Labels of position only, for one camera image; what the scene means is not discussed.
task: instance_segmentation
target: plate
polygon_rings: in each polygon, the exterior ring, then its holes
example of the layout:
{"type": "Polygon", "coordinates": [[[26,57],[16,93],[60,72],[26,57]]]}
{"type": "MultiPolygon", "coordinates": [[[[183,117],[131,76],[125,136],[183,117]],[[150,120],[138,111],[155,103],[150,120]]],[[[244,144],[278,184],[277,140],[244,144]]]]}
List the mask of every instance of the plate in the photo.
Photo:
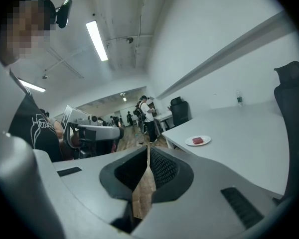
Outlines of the plate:
{"type": "Polygon", "coordinates": [[[201,146],[201,145],[205,145],[205,144],[209,143],[210,140],[211,140],[211,138],[209,136],[207,136],[207,135],[196,135],[196,136],[187,138],[186,141],[185,141],[185,143],[187,145],[189,145],[189,146],[201,146]],[[193,139],[194,138],[198,138],[198,137],[202,138],[204,142],[200,143],[200,144],[194,144],[193,143],[193,139]]]}

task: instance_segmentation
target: ceiling light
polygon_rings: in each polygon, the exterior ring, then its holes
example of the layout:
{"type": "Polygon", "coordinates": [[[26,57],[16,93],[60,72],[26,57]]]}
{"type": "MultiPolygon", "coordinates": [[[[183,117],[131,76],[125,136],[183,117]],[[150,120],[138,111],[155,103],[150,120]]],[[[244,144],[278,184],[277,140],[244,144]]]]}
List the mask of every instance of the ceiling light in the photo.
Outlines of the ceiling light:
{"type": "Polygon", "coordinates": [[[40,91],[40,92],[44,92],[44,91],[45,91],[44,88],[41,88],[41,87],[36,86],[36,85],[33,85],[33,84],[29,83],[29,82],[25,82],[24,80],[19,79],[19,81],[20,81],[20,82],[22,83],[22,85],[24,85],[25,87],[28,87],[28,88],[31,88],[31,89],[34,89],[34,90],[38,90],[38,91],[40,91]]]}
{"type": "Polygon", "coordinates": [[[86,27],[88,28],[89,34],[96,48],[96,51],[100,56],[101,61],[108,60],[96,21],[94,20],[92,22],[86,23],[86,27]]]}

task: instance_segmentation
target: water bottle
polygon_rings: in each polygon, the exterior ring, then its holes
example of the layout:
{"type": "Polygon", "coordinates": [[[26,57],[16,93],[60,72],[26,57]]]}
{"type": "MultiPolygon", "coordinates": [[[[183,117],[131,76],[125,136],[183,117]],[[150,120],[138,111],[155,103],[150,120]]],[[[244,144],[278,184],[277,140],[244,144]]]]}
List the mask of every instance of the water bottle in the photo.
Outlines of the water bottle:
{"type": "Polygon", "coordinates": [[[238,106],[243,106],[244,105],[243,98],[239,90],[236,91],[236,95],[237,95],[238,106]]]}

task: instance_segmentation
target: table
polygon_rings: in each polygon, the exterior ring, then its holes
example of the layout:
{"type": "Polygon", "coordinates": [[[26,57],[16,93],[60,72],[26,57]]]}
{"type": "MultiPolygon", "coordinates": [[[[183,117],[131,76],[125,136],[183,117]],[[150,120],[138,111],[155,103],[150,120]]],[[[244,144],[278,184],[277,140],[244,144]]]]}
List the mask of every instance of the table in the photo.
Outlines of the table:
{"type": "MultiPolygon", "coordinates": [[[[156,121],[158,121],[160,123],[161,128],[163,129],[164,132],[166,132],[166,127],[165,127],[164,121],[171,118],[171,117],[173,117],[171,111],[168,111],[164,114],[161,114],[161,115],[158,115],[158,116],[154,117],[154,123],[155,123],[155,127],[156,127],[158,135],[160,135],[160,132],[159,132],[156,121]]],[[[172,147],[173,145],[167,139],[166,139],[166,142],[167,142],[167,146],[170,149],[173,149],[173,147],[172,147]]]]}
{"type": "Polygon", "coordinates": [[[209,110],[163,135],[187,153],[228,166],[273,197],[285,192],[289,144],[276,102],[209,110]],[[195,135],[208,135],[211,142],[186,145],[185,140],[195,135]]]}

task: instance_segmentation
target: office chair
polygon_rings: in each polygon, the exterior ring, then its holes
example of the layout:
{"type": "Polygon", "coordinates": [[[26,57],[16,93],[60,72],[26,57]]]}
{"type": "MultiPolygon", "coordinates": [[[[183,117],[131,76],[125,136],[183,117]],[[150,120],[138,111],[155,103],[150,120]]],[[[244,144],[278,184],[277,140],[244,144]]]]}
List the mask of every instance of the office chair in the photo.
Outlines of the office chair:
{"type": "Polygon", "coordinates": [[[275,98],[284,117],[289,142],[289,174],[286,191],[281,200],[299,191],[299,62],[293,61],[274,69],[280,85],[275,88],[275,98]]]}
{"type": "Polygon", "coordinates": [[[185,122],[188,122],[188,102],[182,101],[175,105],[171,105],[170,110],[173,114],[174,126],[182,125],[185,122]]]}
{"type": "Polygon", "coordinates": [[[171,106],[174,106],[174,105],[177,105],[177,104],[180,104],[182,102],[181,98],[180,97],[177,97],[177,98],[174,98],[170,101],[170,105],[171,106]]]}

